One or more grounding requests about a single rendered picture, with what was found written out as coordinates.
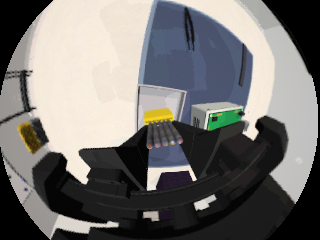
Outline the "blue-grey flat mat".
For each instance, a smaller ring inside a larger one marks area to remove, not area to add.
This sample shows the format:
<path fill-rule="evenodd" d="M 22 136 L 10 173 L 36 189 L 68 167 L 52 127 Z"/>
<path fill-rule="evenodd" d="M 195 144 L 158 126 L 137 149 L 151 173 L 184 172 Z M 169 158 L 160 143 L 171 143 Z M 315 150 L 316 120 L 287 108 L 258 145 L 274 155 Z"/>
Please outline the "blue-grey flat mat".
<path fill-rule="evenodd" d="M 173 0 L 152 1 L 144 33 L 139 84 L 187 91 L 180 123 L 191 125 L 193 104 L 227 103 L 245 107 L 251 93 L 253 55 L 247 47 L 243 87 L 239 85 L 243 41 L 228 27 L 200 9 L 189 9 L 195 45 L 187 43 L 185 13 L 188 4 Z M 193 49 L 195 51 L 193 51 Z M 189 165 L 180 144 L 148 149 L 148 168 L 179 168 Z"/>

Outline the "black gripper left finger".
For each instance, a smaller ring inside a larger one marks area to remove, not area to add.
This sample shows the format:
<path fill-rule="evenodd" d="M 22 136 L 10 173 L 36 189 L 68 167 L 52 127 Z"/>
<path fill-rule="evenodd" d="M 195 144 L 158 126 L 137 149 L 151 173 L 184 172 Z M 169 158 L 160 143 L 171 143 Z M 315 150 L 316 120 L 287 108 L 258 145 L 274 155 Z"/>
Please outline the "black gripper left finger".
<path fill-rule="evenodd" d="M 89 168 L 123 169 L 140 191 L 147 191 L 149 163 L 148 148 L 145 147 L 147 132 L 148 125 L 144 125 L 120 147 L 83 148 L 77 153 Z"/>

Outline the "green circuit board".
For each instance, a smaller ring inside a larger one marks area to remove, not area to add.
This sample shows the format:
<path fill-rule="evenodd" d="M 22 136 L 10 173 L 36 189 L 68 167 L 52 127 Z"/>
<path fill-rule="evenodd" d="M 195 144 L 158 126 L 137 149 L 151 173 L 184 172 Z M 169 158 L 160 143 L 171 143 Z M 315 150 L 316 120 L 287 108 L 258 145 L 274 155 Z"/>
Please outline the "green circuit board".
<path fill-rule="evenodd" d="M 213 131 L 213 129 L 225 127 L 225 125 L 229 125 L 232 123 L 237 123 L 237 121 L 241 120 L 239 111 L 243 111 L 243 109 L 236 109 L 236 111 L 211 113 L 211 115 L 209 115 L 207 131 Z M 217 121 L 212 121 L 212 117 L 219 117 L 219 119 L 217 119 Z"/>

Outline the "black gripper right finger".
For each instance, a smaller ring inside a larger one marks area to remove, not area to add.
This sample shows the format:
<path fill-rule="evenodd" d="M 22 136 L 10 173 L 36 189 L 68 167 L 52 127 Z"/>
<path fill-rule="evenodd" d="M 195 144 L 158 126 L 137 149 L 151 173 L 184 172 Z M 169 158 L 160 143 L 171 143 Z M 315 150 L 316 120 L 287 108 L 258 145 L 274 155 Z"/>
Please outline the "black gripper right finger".
<path fill-rule="evenodd" d="M 213 131 L 195 128 L 175 120 L 172 120 L 172 125 L 184 137 L 183 144 L 180 144 L 181 149 L 188 159 L 189 167 L 195 173 L 196 180 L 199 180 L 201 177 L 208 176 L 205 171 L 215 157 L 221 141 L 243 132 L 245 121 L 237 121 L 237 123 L 216 128 Z"/>

